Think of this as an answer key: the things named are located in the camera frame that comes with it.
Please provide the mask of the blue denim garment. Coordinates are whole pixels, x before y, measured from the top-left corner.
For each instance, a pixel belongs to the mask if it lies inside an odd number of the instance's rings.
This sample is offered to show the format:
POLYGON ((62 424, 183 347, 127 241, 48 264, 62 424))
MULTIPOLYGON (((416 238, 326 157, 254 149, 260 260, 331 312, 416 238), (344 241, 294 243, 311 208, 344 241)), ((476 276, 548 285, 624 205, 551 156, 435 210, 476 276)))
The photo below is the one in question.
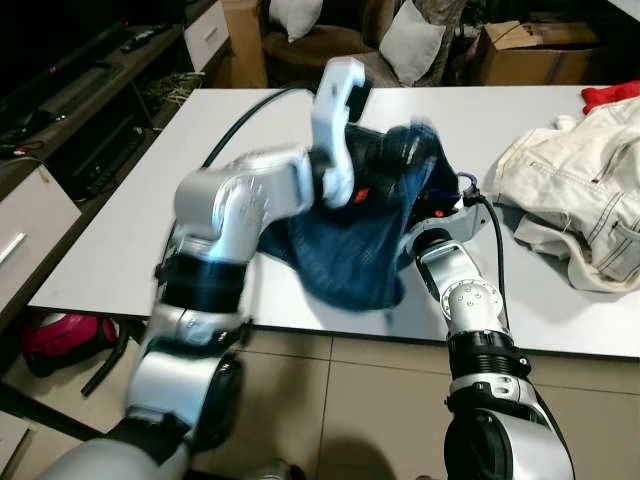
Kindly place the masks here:
POLYGON ((398 271, 401 237, 422 220, 422 197, 460 195, 458 178, 433 125, 413 122, 394 128, 424 131, 426 165, 420 195, 412 204, 314 207, 275 221, 259 241, 259 252, 291 266, 317 300, 349 311, 398 305, 404 288, 398 271))

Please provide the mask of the white pillow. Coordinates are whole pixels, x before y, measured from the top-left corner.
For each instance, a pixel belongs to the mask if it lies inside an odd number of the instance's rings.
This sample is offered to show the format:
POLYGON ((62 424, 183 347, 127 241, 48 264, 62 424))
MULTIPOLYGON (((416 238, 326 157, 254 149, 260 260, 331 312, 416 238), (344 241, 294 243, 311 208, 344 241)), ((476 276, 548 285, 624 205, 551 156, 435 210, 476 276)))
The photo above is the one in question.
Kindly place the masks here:
POLYGON ((399 86, 410 87, 429 72, 439 54, 444 26, 428 22, 412 0, 404 0, 381 38, 381 58, 392 68, 399 86))
POLYGON ((270 0, 269 18, 282 26, 289 44, 305 37, 316 26, 323 0, 270 0))

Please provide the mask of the cream denim jacket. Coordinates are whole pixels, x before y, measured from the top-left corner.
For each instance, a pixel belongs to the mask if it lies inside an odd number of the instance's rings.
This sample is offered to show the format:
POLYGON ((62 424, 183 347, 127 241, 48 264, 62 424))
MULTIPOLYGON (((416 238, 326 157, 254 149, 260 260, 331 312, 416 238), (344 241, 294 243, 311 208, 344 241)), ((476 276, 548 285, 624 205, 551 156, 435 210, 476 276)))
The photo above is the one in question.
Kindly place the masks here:
POLYGON ((515 238, 568 262, 580 291, 626 293, 640 282, 640 99, 518 137, 495 165, 502 204, 524 211, 515 238))

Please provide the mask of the tall cardboard box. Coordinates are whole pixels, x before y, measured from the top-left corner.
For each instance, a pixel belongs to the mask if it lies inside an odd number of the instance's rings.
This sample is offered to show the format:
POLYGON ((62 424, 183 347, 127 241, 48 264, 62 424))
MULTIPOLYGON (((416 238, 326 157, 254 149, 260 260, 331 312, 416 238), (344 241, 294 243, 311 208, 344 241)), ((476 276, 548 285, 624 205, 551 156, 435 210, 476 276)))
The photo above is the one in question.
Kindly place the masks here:
POLYGON ((261 45, 260 0, 223 0, 230 40, 230 86, 269 86, 261 45))

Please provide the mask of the brown cardboard box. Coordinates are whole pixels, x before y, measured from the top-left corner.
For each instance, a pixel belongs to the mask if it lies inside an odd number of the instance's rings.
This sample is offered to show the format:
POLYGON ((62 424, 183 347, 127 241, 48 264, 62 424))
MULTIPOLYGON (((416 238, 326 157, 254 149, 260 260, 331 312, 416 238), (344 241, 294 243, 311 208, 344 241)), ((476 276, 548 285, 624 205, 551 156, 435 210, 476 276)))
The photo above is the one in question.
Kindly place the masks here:
POLYGON ((486 24, 474 82, 485 86, 603 84, 611 52, 584 22, 486 24))

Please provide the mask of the red shirt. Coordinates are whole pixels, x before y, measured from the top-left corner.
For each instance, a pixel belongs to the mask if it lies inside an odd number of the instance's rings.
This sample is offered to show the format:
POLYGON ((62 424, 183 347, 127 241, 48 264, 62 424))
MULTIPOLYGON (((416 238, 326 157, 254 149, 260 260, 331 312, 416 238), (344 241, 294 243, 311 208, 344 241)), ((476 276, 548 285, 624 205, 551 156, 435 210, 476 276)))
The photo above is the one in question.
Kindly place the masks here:
POLYGON ((582 100, 584 100, 582 113, 589 114, 591 110, 599 108, 599 106, 635 99, 639 95, 640 81, 637 81, 637 79, 621 84, 613 84, 613 86, 609 87, 584 88, 584 90, 581 90, 582 100))

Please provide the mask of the small white cabinet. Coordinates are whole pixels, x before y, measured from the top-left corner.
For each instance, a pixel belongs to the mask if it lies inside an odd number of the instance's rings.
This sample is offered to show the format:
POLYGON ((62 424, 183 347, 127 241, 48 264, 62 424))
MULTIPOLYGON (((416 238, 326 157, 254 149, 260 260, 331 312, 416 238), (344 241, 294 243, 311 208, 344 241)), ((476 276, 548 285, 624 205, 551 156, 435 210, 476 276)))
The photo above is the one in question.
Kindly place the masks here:
POLYGON ((188 58, 193 69, 204 70, 228 41, 223 0, 186 0, 183 13, 188 58))

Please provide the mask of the black TV stand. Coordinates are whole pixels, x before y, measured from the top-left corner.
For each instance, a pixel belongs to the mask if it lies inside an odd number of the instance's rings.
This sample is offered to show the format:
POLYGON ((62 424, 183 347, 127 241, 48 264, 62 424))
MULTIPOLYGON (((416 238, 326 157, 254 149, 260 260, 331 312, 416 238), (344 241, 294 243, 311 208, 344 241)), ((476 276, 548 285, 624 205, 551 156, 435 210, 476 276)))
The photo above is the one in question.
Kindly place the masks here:
POLYGON ((22 155, 0 157, 0 198, 23 180, 54 180, 77 205, 108 195, 177 113, 172 101, 148 99, 148 87, 189 68, 175 26, 131 51, 109 47, 88 60, 41 105, 50 123, 18 142, 22 155))

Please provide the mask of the white drawer cabinet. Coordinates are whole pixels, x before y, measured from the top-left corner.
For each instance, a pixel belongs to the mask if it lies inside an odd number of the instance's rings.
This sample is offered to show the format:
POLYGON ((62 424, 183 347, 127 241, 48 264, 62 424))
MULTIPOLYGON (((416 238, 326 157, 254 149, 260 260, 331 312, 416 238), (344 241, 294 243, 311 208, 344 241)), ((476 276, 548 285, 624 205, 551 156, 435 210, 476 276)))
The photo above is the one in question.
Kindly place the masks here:
POLYGON ((0 311, 81 215, 45 166, 0 200, 0 311))

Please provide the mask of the red vacuum cleaner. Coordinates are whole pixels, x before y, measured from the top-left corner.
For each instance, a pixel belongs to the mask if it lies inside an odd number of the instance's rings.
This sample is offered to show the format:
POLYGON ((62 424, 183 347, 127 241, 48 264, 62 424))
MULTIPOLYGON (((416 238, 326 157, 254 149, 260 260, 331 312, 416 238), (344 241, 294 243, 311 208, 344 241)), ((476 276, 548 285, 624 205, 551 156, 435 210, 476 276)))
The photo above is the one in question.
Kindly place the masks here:
POLYGON ((33 317, 20 333, 20 355, 37 378, 120 346, 122 330, 108 317, 45 314, 33 317))

